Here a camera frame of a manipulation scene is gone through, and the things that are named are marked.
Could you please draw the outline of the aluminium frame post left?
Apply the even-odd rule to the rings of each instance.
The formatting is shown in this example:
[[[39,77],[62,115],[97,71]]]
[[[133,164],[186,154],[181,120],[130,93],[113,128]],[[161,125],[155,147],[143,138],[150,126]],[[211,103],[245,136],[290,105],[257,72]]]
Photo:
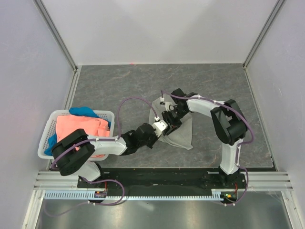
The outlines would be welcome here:
[[[36,5],[37,9],[39,10],[42,18],[44,19],[45,23],[47,24],[51,34],[53,35],[55,41],[57,42],[59,48],[61,49],[62,53],[64,54],[66,60],[68,61],[69,65],[73,69],[74,72],[78,70],[78,66],[75,63],[72,55],[70,54],[63,38],[61,37],[56,25],[51,18],[46,6],[44,5],[42,0],[33,0],[34,4]]]

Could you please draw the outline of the grey cloth napkin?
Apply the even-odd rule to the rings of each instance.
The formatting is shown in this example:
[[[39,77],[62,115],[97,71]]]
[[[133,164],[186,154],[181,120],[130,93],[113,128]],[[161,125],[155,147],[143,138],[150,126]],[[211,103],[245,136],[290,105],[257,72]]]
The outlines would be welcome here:
[[[165,101],[171,102],[172,105],[176,105],[176,103],[173,101],[173,99],[165,94],[164,95]],[[152,102],[152,107],[155,109],[157,115],[162,118],[162,112],[165,111],[165,109],[159,104],[160,98],[157,98]],[[149,124],[154,123],[154,112],[152,109],[150,109],[149,112]],[[192,136],[193,136],[193,117],[191,114],[185,115],[182,120],[182,125],[177,130],[173,131],[171,134],[166,136],[160,136],[158,141],[167,143],[174,147],[184,148],[186,150],[190,150],[193,148],[192,146]]]

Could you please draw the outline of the blue cloth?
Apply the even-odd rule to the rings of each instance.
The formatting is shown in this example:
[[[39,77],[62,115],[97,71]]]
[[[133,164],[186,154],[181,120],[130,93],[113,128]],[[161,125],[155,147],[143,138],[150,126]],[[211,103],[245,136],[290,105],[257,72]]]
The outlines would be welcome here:
[[[106,115],[98,116],[86,106],[70,108],[67,115],[59,115],[55,118],[55,132],[48,138],[49,146],[44,150],[44,154],[51,156],[51,148],[77,129],[83,129],[88,135],[112,136],[111,120]]]

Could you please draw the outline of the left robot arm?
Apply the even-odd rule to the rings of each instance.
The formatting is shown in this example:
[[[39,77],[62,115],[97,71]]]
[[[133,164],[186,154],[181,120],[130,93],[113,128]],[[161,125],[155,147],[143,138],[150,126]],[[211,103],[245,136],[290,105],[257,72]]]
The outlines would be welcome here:
[[[63,177],[78,175],[93,187],[101,187],[105,177],[100,166],[90,161],[91,156],[126,156],[144,146],[152,148],[167,127],[163,120],[152,125],[144,123],[136,130],[115,137],[88,135],[84,129],[77,129],[52,148],[54,162],[51,167],[57,168]]]

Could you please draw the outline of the aluminium frame post right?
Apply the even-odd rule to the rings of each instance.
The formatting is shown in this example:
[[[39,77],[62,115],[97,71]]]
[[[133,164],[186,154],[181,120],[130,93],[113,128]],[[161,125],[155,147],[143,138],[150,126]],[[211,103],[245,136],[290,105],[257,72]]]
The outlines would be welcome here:
[[[261,43],[263,42],[265,36],[269,32],[273,22],[275,21],[277,15],[281,11],[282,7],[284,6],[286,0],[277,0],[275,5],[273,6],[269,16],[267,17],[262,29],[260,30],[253,46],[251,47],[245,61],[243,62],[242,66],[243,69],[246,70],[249,66],[251,60],[253,59],[254,55],[256,54],[257,50],[259,49]]]

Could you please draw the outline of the aluminium frame post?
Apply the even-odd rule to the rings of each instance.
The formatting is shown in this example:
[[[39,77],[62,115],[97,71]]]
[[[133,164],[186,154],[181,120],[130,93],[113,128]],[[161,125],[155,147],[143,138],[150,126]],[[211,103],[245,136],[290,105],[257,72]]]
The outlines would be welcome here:
[[[42,18],[44,19],[45,23],[47,24],[51,34],[53,35],[55,41],[57,42],[59,48],[61,49],[62,53],[64,54],[66,60],[68,61],[69,65],[73,69],[74,72],[78,70],[78,66],[75,63],[72,55],[70,54],[63,38],[61,37],[56,25],[51,18],[46,6],[44,5],[42,0],[33,0],[34,4],[36,5],[37,9],[39,10]]]
[[[245,61],[243,62],[242,66],[243,69],[246,70],[249,66],[251,60],[253,59],[254,55],[256,54],[257,50],[259,49],[261,43],[263,42],[265,36],[269,32],[273,22],[275,21],[277,15],[281,11],[282,7],[284,6],[286,0],[277,0],[275,5],[273,6],[269,16],[267,17],[262,29],[260,30],[253,46],[251,47]]]

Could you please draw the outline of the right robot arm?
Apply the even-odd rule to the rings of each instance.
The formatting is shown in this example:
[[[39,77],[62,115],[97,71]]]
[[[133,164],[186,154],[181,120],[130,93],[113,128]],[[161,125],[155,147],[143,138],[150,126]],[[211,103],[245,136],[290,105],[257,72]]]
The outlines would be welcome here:
[[[164,135],[169,135],[182,126],[182,118],[189,113],[200,113],[210,117],[218,139],[222,142],[222,161],[218,175],[208,178],[206,182],[216,183],[222,187],[241,186],[244,176],[239,166],[239,148],[243,142],[248,127],[246,119],[235,100],[219,102],[204,98],[196,93],[185,94],[180,88],[174,90],[170,97],[173,103],[166,102],[164,92],[160,104],[165,106],[162,112],[167,128]]]

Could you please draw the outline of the white plastic basket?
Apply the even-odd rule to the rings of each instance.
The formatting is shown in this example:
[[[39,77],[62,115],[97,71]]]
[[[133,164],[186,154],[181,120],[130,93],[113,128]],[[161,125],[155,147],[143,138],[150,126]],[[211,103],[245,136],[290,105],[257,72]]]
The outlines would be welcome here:
[[[51,113],[44,131],[42,133],[42,137],[39,143],[38,148],[38,156],[42,159],[53,159],[51,154],[50,146],[49,146],[49,139],[51,138],[54,140],[54,144],[56,143],[56,138],[53,137],[56,134],[56,122],[57,117],[61,115],[85,115],[88,117],[99,117],[101,119],[106,120],[109,124],[108,127],[110,128],[110,136],[113,135],[113,130],[115,126],[115,115],[111,111],[101,111],[101,110],[92,110],[88,107],[72,107],[69,110],[56,110]]]

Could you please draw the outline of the orange cloth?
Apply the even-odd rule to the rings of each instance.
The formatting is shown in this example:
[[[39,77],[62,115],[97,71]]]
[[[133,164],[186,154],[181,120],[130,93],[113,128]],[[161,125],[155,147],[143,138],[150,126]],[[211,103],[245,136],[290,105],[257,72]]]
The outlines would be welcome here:
[[[83,129],[86,134],[99,137],[109,137],[108,122],[98,117],[75,115],[61,115],[57,117],[56,135],[57,142],[67,137],[77,129]]]

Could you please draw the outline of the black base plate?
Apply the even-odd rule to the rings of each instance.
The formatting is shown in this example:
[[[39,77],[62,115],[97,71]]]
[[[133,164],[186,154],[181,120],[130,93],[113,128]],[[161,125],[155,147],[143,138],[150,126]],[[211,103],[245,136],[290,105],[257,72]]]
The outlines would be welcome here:
[[[106,188],[111,194],[121,195],[122,189],[132,194],[211,194],[214,189],[242,190],[246,187],[246,178],[241,186],[222,187],[206,182],[218,175],[218,168],[104,168],[99,180],[105,184],[89,184],[78,179],[78,188]]]

